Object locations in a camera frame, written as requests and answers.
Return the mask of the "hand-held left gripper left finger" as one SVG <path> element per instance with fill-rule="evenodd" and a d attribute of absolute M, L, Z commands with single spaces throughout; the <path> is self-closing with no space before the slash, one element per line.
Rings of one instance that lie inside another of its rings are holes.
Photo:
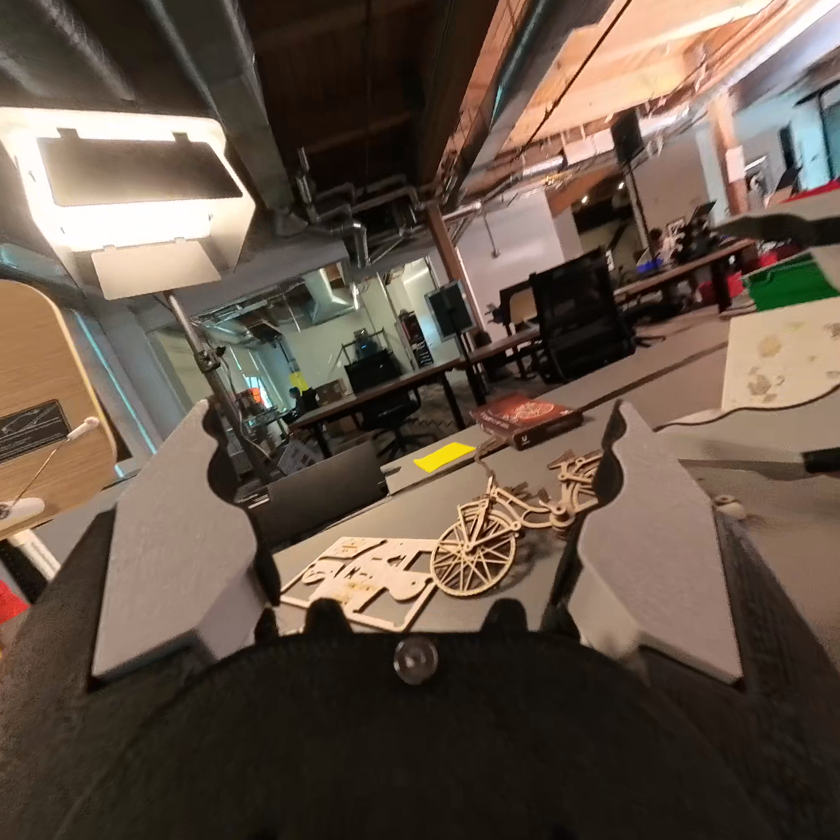
<path fill-rule="evenodd" d="M 280 575 L 237 491 L 216 407 L 201 400 L 115 507 L 93 678 L 181 651 L 214 664 L 256 641 Z"/>

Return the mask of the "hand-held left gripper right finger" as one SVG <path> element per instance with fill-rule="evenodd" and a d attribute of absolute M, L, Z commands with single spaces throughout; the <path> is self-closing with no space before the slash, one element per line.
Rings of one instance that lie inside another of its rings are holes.
<path fill-rule="evenodd" d="M 614 404 L 593 483 L 598 505 L 574 526 L 542 615 L 649 681 L 653 659 L 723 685 L 742 656 L 708 495 L 626 400 Z"/>

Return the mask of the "wooden bicycle model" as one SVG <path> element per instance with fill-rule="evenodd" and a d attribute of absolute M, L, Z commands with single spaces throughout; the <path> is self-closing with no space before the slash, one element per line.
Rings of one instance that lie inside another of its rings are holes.
<path fill-rule="evenodd" d="M 506 447 L 498 437 L 483 442 L 473 460 L 487 475 L 484 493 L 458 505 L 457 519 L 437 540 L 429 570 L 443 593 L 467 598 L 482 595 L 508 575 L 515 564 L 519 541 L 528 532 L 550 532 L 565 539 L 585 513 L 597 508 L 595 475 L 603 451 L 585 455 L 568 450 L 551 461 L 549 471 L 559 482 L 559 495 L 546 489 L 531 492 L 527 482 L 503 486 L 486 457 Z"/>

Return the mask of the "dark red model kit box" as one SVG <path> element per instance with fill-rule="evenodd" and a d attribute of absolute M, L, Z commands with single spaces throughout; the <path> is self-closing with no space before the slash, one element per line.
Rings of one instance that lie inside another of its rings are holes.
<path fill-rule="evenodd" d="M 583 412 L 513 393 L 470 411 L 475 424 L 503 444 L 522 451 L 581 426 Z"/>

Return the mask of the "wooden sheet with remaining parts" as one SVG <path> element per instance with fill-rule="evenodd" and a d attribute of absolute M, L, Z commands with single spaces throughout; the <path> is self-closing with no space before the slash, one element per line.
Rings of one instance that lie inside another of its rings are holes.
<path fill-rule="evenodd" d="M 280 603 L 306 610 L 315 602 L 333 601 L 352 624 L 403 633 L 437 589 L 430 571 L 414 570 L 437 545 L 434 539 L 342 537 L 283 585 Z M 382 595 L 407 606 L 399 621 L 371 612 Z"/>

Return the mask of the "open instruction booklet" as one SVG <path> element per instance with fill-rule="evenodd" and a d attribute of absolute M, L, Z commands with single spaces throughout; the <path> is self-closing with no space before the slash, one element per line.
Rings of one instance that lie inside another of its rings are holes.
<path fill-rule="evenodd" d="M 838 383 L 838 297 L 731 320 L 723 411 L 798 406 L 836 389 Z"/>

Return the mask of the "black flat panel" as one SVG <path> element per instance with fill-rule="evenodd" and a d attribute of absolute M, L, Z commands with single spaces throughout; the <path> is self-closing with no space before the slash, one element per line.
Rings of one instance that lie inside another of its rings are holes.
<path fill-rule="evenodd" d="M 272 552 L 307 539 L 387 495 L 369 439 L 268 485 L 247 510 Z"/>

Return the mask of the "black speaker on pole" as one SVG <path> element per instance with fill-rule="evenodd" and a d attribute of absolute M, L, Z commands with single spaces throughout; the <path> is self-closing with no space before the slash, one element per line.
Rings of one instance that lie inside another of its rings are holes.
<path fill-rule="evenodd" d="M 644 151 L 644 144 L 637 111 L 634 108 L 625 110 L 617 115 L 611 126 L 611 135 L 616 162 L 623 175 L 625 186 L 629 191 L 637 231 L 642 246 L 646 249 L 650 246 L 648 221 L 637 188 L 634 171 L 634 162 Z"/>

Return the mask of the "wooden board with black label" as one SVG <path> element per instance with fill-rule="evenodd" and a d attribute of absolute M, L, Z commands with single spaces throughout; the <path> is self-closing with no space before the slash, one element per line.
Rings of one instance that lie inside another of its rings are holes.
<path fill-rule="evenodd" d="M 95 497 L 117 447 L 58 307 L 1 282 L 1 538 Z"/>

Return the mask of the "black mesh office chair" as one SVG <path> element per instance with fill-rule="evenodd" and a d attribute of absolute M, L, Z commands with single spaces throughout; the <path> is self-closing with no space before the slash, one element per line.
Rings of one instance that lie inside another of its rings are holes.
<path fill-rule="evenodd" d="M 540 330 L 537 372 L 547 384 L 567 384 L 636 351 L 620 312 L 604 248 L 528 278 Z"/>

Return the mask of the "yellow sticky note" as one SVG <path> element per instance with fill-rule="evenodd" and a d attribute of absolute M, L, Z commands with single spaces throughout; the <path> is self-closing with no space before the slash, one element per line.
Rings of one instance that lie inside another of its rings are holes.
<path fill-rule="evenodd" d="M 453 442 L 437 448 L 426 456 L 414 458 L 413 463 L 424 473 L 432 474 L 475 452 L 476 446 Z"/>

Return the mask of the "tan backed black chair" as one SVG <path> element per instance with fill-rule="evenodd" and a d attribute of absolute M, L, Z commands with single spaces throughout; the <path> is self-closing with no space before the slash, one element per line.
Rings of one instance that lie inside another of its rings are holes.
<path fill-rule="evenodd" d="M 539 326 L 538 308 L 530 280 L 500 289 L 498 309 L 501 325 L 508 336 Z"/>

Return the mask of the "black roll-up banner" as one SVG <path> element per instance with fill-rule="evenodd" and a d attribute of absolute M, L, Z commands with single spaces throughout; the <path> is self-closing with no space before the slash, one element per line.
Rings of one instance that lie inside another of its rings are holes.
<path fill-rule="evenodd" d="M 401 310 L 398 321 L 416 366 L 420 369 L 434 365 L 434 357 L 426 342 L 421 323 L 414 311 Z"/>

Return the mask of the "bright panel light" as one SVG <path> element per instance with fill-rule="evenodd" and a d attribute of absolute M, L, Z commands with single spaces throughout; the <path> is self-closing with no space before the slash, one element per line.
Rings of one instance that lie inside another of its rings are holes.
<path fill-rule="evenodd" d="M 29 214 L 74 280 L 109 300 L 213 284 L 256 211 L 215 119 L 1 109 Z"/>

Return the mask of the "white tube frame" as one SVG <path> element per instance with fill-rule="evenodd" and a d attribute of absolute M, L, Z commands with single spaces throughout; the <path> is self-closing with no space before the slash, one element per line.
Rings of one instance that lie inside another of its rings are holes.
<path fill-rule="evenodd" d="M 56 577 L 60 571 L 60 562 L 34 530 L 19 531 L 9 535 L 7 540 L 27 558 L 45 581 L 52 581 Z"/>

